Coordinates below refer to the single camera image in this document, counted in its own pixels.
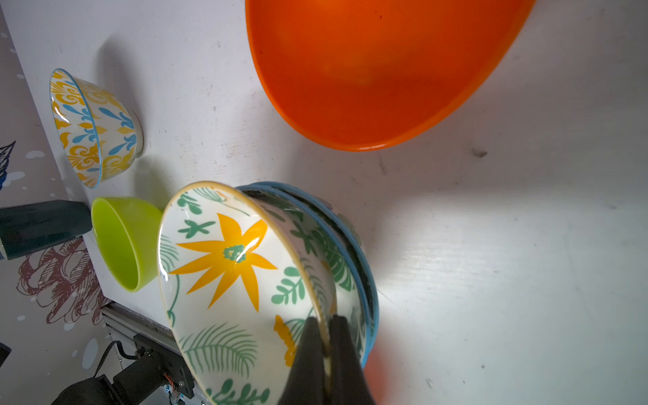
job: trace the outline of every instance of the green bowl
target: green bowl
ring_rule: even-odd
[[[156,277],[159,209],[139,198],[99,197],[91,217],[99,251],[126,291],[138,291]]]

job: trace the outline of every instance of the patterned ceramic bowl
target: patterned ceramic bowl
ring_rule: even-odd
[[[313,210],[329,226],[331,226],[331,228],[335,231],[334,234],[346,246],[351,260],[354,262],[356,268],[358,269],[358,275],[360,277],[367,301],[369,302],[370,339],[367,343],[367,347],[369,348],[369,350],[371,350],[374,343],[376,342],[378,322],[380,319],[380,309],[378,307],[378,290],[376,289],[376,283],[373,280],[371,268],[362,247],[362,241],[360,240],[360,236],[351,224],[351,221],[349,221],[343,214],[334,212],[332,205],[325,200],[312,196],[304,190],[298,189],[297,187],[291,186],[289,184],[278,183],[276,181],[260,181],[258,183],[252,184],[251,186],[256,185],[272,187],[274,189],[281,190],[293,196],[294,198],[297,198],[300,202],[304,203],[306,206],[308,206],[308,208]]]
[[[306,314],[319,319],[329,342],[332,276],[319,262],[305,266],[303,246],[270,218],[241,192],[210,181],[182,188],[163,214],[163,302],[185,361],[215,404],[276,403]]]
[[[351,338],[358,359],[364,367],[369,355],[369,351],[366,350],[370,337],[369,304],[364,292],[356,287],[360,285],[360,278],[343,244],[330,235],[333,230],[316,213],[289,194],[262,185],[248,185],[238,189],[257,200],[278,224],[284,226],[290,234],[302,239],[305,246],[321,248],[323,256],[314,260],[325,260],[329,265],[336,282],[338,315],[349,321]]]
[[[142,128],[117,97],[63,69],[52,73],[49,95],[58,136],[83,184],[94,189],[133,164]]]

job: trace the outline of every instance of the orange plastic bowl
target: orange plastic bowl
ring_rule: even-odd
[[[246,0],[259,78],[305,137],[342,150],[406,141],[461,105],[534,0]]]

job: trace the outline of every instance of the yellow flower pattern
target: yellow flower pattern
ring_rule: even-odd
[[[286,326],[279,315],[275,316],[275,332],[279,334],[279,337],[288,348],[284,360],[288,367],[292,367],[292,364],[295,362],[295,355],[297,354],[297,345],[293,340],[292,333],[290,333],[290,328]]]
[[[208,253],[208,255],[200,257],[170,274],[190,274],[207,270],[187,294],[203,288],[222,275],[209,307],[214,305],[218,298],[240,277],[250,302],[258,312],[259,284],[252,266],[267,270],[277,269],[272,263],[254,253],[266,236],[268,225],[260,220],[242,235],[241,228],[234,219],[222,214],[218,214],[218,219],[225,240],[178,244],[181,248]]]

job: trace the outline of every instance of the table surface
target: table surface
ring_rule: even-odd
[[[539,0],[455,113],[355,154],[274,110],[242,0],[0,1],[73,200],[278,180],[347,213],[380,293],[379,403],[645,403],[648,2]],[[57,67],[142,120],[143,155],[94,190],[57,140]],[[166,323],[158,285],[124,292],[86,239],[106,296]]]

